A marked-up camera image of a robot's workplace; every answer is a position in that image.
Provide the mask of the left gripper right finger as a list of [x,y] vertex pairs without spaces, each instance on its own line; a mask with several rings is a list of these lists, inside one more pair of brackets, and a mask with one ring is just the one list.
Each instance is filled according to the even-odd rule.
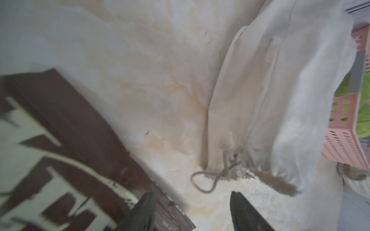
[[232,191],[230,212],[235,231],[274,231],[273,227],[240,192]]

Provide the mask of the beige cloth bag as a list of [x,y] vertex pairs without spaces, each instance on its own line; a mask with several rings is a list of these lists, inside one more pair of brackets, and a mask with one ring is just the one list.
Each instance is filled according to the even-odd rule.
[[356,58],[343,1],[265,1],[233,38],[208,111],[208,165],[288,196],[312,182],[334,93]]
[[370,201],[370,171],[362,168],[338,163],[337,172],[343,178],[344,191],[347,194],[357,196]]

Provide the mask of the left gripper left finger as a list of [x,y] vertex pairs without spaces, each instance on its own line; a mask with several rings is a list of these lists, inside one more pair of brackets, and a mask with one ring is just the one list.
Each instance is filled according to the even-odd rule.
[[145,193],[115,231],[153,231],[156,201],[153,192]]

